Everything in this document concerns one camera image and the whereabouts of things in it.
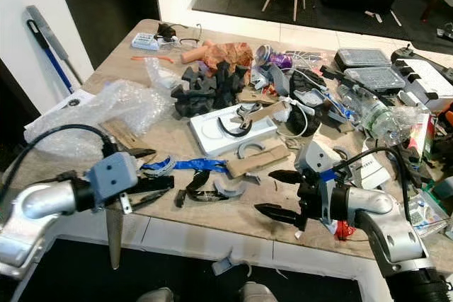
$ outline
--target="white tray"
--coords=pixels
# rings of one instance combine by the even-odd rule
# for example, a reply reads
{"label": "white tray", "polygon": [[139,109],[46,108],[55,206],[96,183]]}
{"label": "white tray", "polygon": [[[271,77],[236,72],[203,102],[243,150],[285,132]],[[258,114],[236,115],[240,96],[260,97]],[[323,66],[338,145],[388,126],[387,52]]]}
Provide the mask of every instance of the white tray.
{"label": "white tray", "polygon": [[251,108],[253,106],[253,104],[238,104],[190,118],[190,127],[206,156],[218,156],[221,153],[239,147],[240,144],[246,141],[275,133],[277,125],[269,117],[253,122],[251,131],[244,137],[233,137],[222,131],[217,118],[220,117],[222,119],[222,123],[228,130],[236,131],[239,124],[230,122],[230,119],[237,116],[236,110],[241,105],[245,108]]}

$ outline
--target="black floor mat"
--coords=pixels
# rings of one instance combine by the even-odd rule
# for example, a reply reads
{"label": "black floor mat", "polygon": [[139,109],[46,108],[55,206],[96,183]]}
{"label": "black floor mat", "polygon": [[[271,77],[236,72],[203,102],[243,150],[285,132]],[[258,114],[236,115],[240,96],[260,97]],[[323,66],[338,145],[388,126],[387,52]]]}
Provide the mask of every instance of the black floor mat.
{"label": "black floor mat", "polygon": [[279,302],[361,301],[356,281],[241,265],[215,277],[211,261],[123,250],[120,268],[110,268],[103,245],[57,240],[43,257],[20,301],[133,302],[167,286],[180,301],[237,301],[246,281],[265,284]]}
{"label": "black floor mat", "polygon": [[422,23],[420,16],[427,1],[395,1],[394,12],[403,27],[398,26],[390,13],[382,15],[384,22],[381,24],[363,11],[330,8],[324,6],[321,0],[306,0],[305,10],[302,9],[302,0],[299,0],[296,22],[292,20],[294,0],[271,1],[265,12],[261,11],[265,0],[197,0],[193,9],[263,21],[410,40],[416,48],[421,50],[453,54],[453,42],[435,37],[437,25],[452,21],[453,8],[441,1],[431,13],[428,23]]}

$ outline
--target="white floor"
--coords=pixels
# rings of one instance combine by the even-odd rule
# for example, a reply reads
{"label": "white floor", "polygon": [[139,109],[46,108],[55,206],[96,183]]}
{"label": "white floor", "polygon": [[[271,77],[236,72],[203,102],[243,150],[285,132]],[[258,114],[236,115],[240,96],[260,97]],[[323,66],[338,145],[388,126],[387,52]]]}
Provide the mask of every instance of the white floor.
{"label": "white floor", "polygon": [[[389,57],[394,50],[408,44],[408,42],[384,37],[306,28],[191,10],[187,10],[184,21],[180,23],[193,26],[201,23],[203,28],[210,30],[288,42],[301,47],[327,50],[337,50],[339,47],[377,47]],[[444,66],[453,66],[452,55],[416,52]],[[50,230],[47,239],[52,240],[56,236],[69,240],[106,244],[105,214],[93,215],[90,212],[84,212],[65,217]],[[126,248],[143,251],[207,259],[220,259],[228,253],[230,248],[233,248],[235,259],[247,260],[251,264],[264,267],[356,279],[360,285],[363,301],[391,301],[386,283],[373,260],[130,215],[125,219],[123,245]],[[13,301],[18,300],[26,282],[27,279],[18,287]]]}

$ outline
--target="water bottle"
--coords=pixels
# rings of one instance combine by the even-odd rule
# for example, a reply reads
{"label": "water bottle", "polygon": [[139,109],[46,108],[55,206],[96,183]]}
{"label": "water bottle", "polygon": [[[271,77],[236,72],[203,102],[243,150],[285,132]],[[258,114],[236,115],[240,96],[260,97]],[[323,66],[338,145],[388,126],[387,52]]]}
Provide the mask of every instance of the water bottle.
{"label": "water bottle", "polygon": [[388,146],[400,144],[403,132],[394,115],[375,95],[360,86],[340,85],[337,92],[345,107],[354,111],[352,122],[361,124],[376,139]]}

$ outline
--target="cluttered table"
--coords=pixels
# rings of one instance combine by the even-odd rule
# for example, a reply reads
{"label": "cluttered table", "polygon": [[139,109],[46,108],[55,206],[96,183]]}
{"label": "cluttered table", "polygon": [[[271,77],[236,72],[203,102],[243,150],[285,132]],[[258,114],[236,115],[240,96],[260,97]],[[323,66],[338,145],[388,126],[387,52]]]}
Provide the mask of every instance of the cluttered table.
{"label": "cluttered table", "polygon": [[[174,64],[165,59],[160,59],[160,65],[174,72],[179,77],[183,75],[188,66],[197,69],[197,63],[181,64],[180,54],[184,49],[189,50],[191,46],[182,44],[178,48],[160,49],[157,52],[139,50],[131,47],[131,41],[137,33],[155,33],[158,28],[158,22],[153,20],[142,20],[137,26],[125,37],[125,39],[112,51],[110,56],[96,69],[93,75],[83,85],[83,89],[89,93],[97,94],[101,92],[104,86],[116,80],[134,81],[144,86],[150,86],[151,81],[147,73],[145,62],[140,58],[131,60],[131,57],[150,57],[160,56],[169,57]],[[333,63],[334,51],[325,51],[309,49],[304,47],[304,42],[300,46],[292,46],[280,42],[271,42],[259,40],[251,37],[230,35],[215,31],[203,30],[199,28],[176,28],[178,37],[198,37],[200,41],[211,40],[214,43],[226,42],[246,42],[255,52],[263,44],[269,44],[277,51],[285,50],[304,50],[318,53],[321,56],[323,64]],[[333,81],[326,81],[328,86],[334,86]],[[253,95],[251,88],[245,88]],[[363,134],[350,129],[348,132],[341,132],[332,127],[322,124],[315,132],[313,137],[295,139],[295,143],[288,148],[288,156],[281,158],[279,161],[272,162],[269,166],[256,171],[260,177],[260,184],[255,180],[244,180],[243,178],[228,178],[225,173],[212,171],[209,179],[205,184],[206,190],[213,190],[214,180],[223,182],[227,187],[238,187],[245,185],[245,192],[240,197],[234,197],[218,202],[195,202],[186,198],[182,208],[175,206],[175,197],[178,191],[184,189],[193,181],[193,170],[174,170],[175,187],[167,192],[153,204],[147,205],[134,211],[134,214],[150,216],[158,219],[176,221],[180,223],[192,224],[206,228],[218,229],[232,233],[239,233],[246,236],[254,236],[267,240],[276,240],[283,243],[315,248],[319,250],[338,252],[345,255],[358,257],[374,258],[372,251],[366,240],[367,236],[361,230],[356,230],[348,239],[351,241],[336,240],[334,236],[320,222],[309,219],[305,232],[296,237],[297,229],[286,223],[280,223],[262,215],[254,208],[254,204],[273,203],[279,204],[286,209],[299,210],[296,196],[297,186],[275,182],[268,176],[273,170],[286,169],[294,170],[294,160],[297,149],[311,140],[322,141],[330,147],[342,146],[347,149],[351,155],[355,155],[362,150],[364,142]],[[173,110],[169,115],[153,123],[151,129],[139,137],[140,143],[149,148],[155,149],[156,154],[152,159],[153,162],[165,160],[172,156],[178,160],[190,160],[193,158],[205,157],[197,139],[190,128],[189,119],[181,118]],[[266,149],[276,146],[287,148],[285,138],[279,134],[268,134],[260,139]],[[255,149],[246,149],[246,155],[250,156],[256,153]],[[228,151],[216,157],[210,157],[220,160],[232,161],[237,159],[235,151]],[[377,158],[382,161],[382,165],[387,168],[394,178],[394,171],[391,164],[383,155]],[[83,171],[89,168],[93,162],[75,161],[70,158],[50,155],[41,151],[32,152],[23,163],[19,170],[18,176],[13,183],[13,188],[19,190],[25,185],[36,180],[52,177],[62,171],[75,169]],[[401,200],[401,188],[399,184],[392,180],[388,181],[384,187],[389,193]],[[119,259],[119,250],[115,250],[115,244],[119,244],[120,230],[122,225],[122,211],[119,204],[113,205],[108,209],[108,235],[110,242],[110,255],[114,262]],[[428,247],[434,263],[440,271],[450,272],[453,268],[453,243],[447,237],[438,233],[432,234],[423,241]]]}

